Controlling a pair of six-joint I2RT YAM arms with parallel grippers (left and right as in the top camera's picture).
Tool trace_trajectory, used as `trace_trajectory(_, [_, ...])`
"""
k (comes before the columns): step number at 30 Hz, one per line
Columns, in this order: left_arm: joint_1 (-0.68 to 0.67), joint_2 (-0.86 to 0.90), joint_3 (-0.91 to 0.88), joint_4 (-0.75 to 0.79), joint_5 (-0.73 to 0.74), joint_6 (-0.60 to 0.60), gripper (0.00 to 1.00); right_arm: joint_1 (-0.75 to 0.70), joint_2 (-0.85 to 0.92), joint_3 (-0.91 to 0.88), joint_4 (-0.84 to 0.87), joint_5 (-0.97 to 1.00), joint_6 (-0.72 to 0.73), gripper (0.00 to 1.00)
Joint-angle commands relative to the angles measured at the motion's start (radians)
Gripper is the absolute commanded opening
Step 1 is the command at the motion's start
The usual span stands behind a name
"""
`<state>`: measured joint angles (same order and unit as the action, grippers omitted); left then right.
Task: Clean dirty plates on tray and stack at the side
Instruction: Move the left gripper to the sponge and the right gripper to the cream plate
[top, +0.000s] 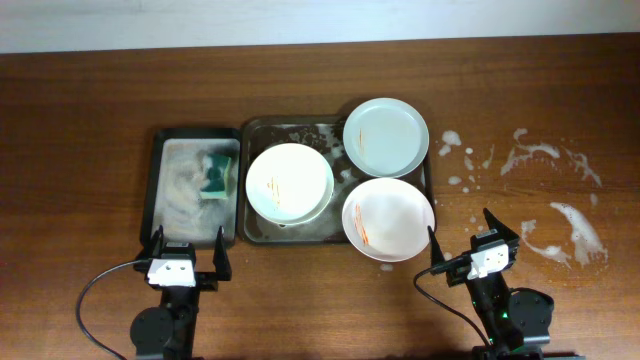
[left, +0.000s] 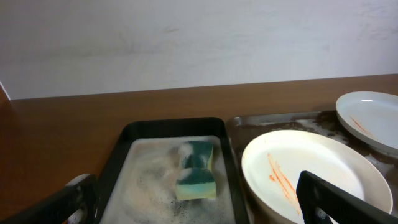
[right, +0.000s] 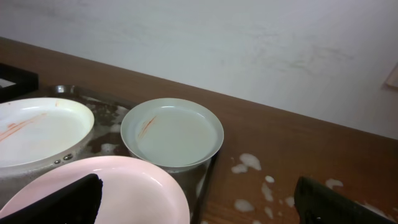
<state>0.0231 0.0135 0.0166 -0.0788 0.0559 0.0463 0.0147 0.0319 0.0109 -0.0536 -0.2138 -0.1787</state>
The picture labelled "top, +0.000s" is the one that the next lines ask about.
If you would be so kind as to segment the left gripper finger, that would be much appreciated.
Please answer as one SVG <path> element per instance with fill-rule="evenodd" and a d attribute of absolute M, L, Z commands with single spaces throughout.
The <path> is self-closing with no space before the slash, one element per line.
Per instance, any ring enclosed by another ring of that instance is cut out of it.
<path fill-rule="evenodd" d="M 232 268 L 225 247 L 224 228 L 222 226 L 219 227 L 216 235 L 213 265 L 218 281 L 230 281 L 232 279 Z"/>
<path fill-rule="evenodd" d="M 153 233 L 148 243 L 144 246 L 145 258 L 159 258 L 164 242 L 164 229 L 160 225 Z"/>

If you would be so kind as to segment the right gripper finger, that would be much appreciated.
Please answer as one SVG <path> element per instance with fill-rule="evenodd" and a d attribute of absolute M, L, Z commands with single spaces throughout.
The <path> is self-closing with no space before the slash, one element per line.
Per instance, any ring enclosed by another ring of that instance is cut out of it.
<path fill-rule="evenodd" d="M 431 226 L 428 227 L 428 235 L 431 246 L 431 268 L 434 268 L 439 266 L 441 263 L 444 263 L 445 259 L 441 247 L 437 241 L 435 231 Z"/>
<path fill-rule="evenodd" d="M 483 237 L 487 242 L 503 240 L 507 245 L 517 245 L 520 237 L 511 228 L 498 220 L 488 208 L 483 209 L 483 215 L 488 225 L 487 235 Z"/>

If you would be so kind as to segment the pinkish white plate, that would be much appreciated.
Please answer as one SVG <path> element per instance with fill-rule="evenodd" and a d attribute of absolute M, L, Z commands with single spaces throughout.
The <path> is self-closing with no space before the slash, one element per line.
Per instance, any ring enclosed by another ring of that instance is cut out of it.
<path fill-rule="evenodd" d="M 364 255 L 382 262 L 401 262 L 430 243 L 435 214 L 427 197 L 413 185 L 377 178 L 358 185 L 347 196 L 341 214 L 344 233 Z"/>

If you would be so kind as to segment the green yellow sponge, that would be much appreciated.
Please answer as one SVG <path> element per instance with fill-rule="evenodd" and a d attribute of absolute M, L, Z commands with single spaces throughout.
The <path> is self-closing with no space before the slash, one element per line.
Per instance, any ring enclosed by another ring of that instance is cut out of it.
<path fill-rule="evenodd" d="M 203 200 L 227 198 L 229 172 L 232 159 L 225 155 L 208 154 L 203 159 L 204 174 L 207 183 L 200 190 Z"/>

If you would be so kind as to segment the white plate with sauce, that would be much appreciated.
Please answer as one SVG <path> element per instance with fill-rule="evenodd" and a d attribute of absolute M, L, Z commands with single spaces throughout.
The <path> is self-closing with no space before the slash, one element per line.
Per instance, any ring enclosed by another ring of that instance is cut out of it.
<path fill-rule="evenodd" d="M 334 192 L 334 177 L 317 150 L 284 143 L 263 151 L 251 163 L 245 192 L 256 213 L 267 221 L 298 225 L 326 208 Z"/>

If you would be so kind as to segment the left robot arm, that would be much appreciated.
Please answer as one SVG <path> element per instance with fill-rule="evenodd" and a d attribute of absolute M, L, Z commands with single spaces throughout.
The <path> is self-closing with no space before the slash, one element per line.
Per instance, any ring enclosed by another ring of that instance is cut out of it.
<path fill-rule="evenodd" d="M 142 310 L 132 321 L 130 339 L 137 359 L 191 359 L 199 299 L 203 292 L 216 292 L 221 282 L 232 278 L 224 245 L 224 229 L 214 240 L 213 272 L 196 269 L 196 250 L 189 242 L 164 238 L 158 228 L 143 243 L 134 269 L 146 283 L 161 293 L 160 304 Z"/>

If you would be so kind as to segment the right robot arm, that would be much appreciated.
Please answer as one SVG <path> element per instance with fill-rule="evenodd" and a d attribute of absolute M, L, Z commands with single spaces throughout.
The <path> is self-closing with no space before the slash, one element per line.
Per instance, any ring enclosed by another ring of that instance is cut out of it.
<path fill-rule="evenodd" d="M 413 284 L 418 285 L 426 274 L 444 274 L 448 286 L 465 285 L 481 324 L 476 325 L 421 287 L 416 289 L 479 334 L 483 344 L 471 350 L 472 359 L 577 359 L 575 353 L 543 352 L 551 340 L 554 300 L 531 288 L 507 285 L 502 272 L 515 264 L 520 237 L 488 209 L 483 210 L 483 215 L 488 230 L 472 236 L 470 249 L 449 260 L 444 258 L 435 231 L 429 229 L 431 266 L 413 279 Z"/>

